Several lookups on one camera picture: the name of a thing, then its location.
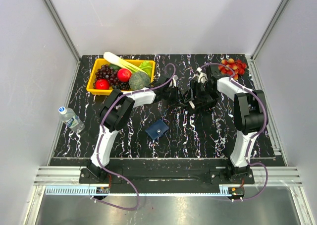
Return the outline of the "black card tray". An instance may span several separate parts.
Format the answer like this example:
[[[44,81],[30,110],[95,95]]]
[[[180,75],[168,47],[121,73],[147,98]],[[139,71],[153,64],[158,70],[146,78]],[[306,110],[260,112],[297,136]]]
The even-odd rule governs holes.
[[[213,108],[218,99],[219,94],[218,93],[211,93],[211,94],[202,94],[201,92],[199,94],[195,94],[193,90],[188,90],[183,94],[184,98],[184,108],[188,111],[195,113],[201,109],[206,108]],[[191,106],[189,105],[189,101],[192,101],[195,105],[195,109],[193,110]]]

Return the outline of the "blue card holder wallet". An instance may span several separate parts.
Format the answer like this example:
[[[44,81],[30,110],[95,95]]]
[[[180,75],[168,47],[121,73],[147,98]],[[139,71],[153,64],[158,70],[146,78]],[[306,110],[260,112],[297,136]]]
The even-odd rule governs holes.
[[[156,140],[162,137],[168,131],[168,129],[169,127],[161,119],[159,119],[151,126],[149,126],[145,130],[145,132],[150,136],[152,140]]]

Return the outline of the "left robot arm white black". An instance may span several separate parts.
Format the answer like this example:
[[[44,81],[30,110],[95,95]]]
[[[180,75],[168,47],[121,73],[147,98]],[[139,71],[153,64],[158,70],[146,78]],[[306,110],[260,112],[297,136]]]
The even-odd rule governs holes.
[[[80,179],[88,179],[102,183],[107,178],[106,167],[109,164],[110,153],[119,131],[127,124],[132,110],[143,105],[150,105],[164,100],[174,100],[177,93],[177,76],[171,78],[162,76],[155,83],[141,90],[123,93],[113,90],[100,112],[100,131],[96,148],[87,166],[81,170]]]

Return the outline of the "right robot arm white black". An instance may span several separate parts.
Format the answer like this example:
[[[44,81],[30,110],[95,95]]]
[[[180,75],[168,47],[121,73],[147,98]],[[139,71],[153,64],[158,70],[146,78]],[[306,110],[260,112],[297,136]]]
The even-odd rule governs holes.
[[[250,173],[250,156],[259,134],[267,126],[264,92],[242,86],[232,75],[219,74],[218,64],[207,63],[196,70],[185,101],[189,110],[214,107],[221,94],[234,103],[233,120],[237,137],[225,167],[225,178],[231,183],[242,181]]]

